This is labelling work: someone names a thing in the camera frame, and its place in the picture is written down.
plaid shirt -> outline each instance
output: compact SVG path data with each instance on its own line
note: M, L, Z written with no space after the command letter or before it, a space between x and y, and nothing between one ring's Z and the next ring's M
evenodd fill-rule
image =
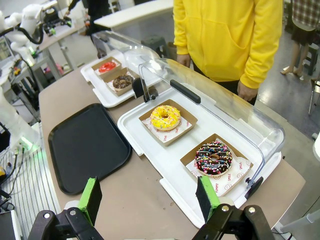
M320 21L320 0L293 0L293 20L311 28Z

clear dome lid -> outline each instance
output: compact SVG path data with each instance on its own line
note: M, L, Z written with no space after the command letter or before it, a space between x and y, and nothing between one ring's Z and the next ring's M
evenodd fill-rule
M140 64L139 73L145 99L152 101L161 92L174 88L239 134L244 144L252 145L257 150L261 155L261 163L256 166L248 188L274 153L282 148L285 132L278 123L239 96L192 69L174 60L161 58ZM153 86L156 91L146 87L156 80L158 83Z

white tray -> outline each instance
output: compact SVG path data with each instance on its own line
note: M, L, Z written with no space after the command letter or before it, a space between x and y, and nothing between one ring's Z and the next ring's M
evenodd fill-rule
M178 141L169 146L162 146L144 128L139 117L167 99L172 99L192 113L198 119L198 122L190 132L186 133ZM234 201L236 207L240 207L246 201L244 195L247 183L245 183L245 180L247 177L252 177L257 171L262 162L260 153L238 133L202 108L201 105L196 105L174 89L170 88L161 93L156 100L142 103L125 113L119 118L117 125L136 153L139 156L145 154L155 169L162 175L161 185L196 227L200 228L205 223L195 195L197 180L190 175L190 172L180 162L180 159L190 149L213 133L221 136L253 163L253 168L249 173L225 195L225 197ZM258 177L263 176L266 179L279 164L280 160L281 153L274 154Z
M124 59L123 54L118 51L118 50L112 50L107 56L105 56L102 59L97 59L88 65L84 66L81 69L81 74L84 77L84 79L87 82L91 82L93 85L93 92L101 102L101 104L105 108L112 108L120 103L124 102L125 100L134 97L135 92L133 89L127 91L126 93L122 94L121 96L117 96L115 92L113 92L107 85L106 83L95 73L95 71L92 69L92 66L103 61L104 59L107 59L109 57L114 57L117 59L119 62L121 62L123 68L129 68L133 72L139 75L139 69L138 66L142 63L144 63L146 60L143 58L143 55L137 56L133 62L130 63L130 66L126 65L126 61ZM155 83L157 83L160 79L155 79L153 78L152 81L150 81L147 85L151 86Z

chocolate donut with sprinkles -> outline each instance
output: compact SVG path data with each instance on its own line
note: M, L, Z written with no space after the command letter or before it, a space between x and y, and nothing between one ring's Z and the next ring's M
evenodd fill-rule
M214 141L201 146L196 152L194 165L197 169L208 176L225 174L232 164L232 154L229 148Z

black tray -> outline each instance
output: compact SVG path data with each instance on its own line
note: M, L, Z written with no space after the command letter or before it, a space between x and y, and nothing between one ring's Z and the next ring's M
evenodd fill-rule
M58 185L79 194L88 178L99 180L121 167L132 148L106 109L91 104L58 124L48 137Z

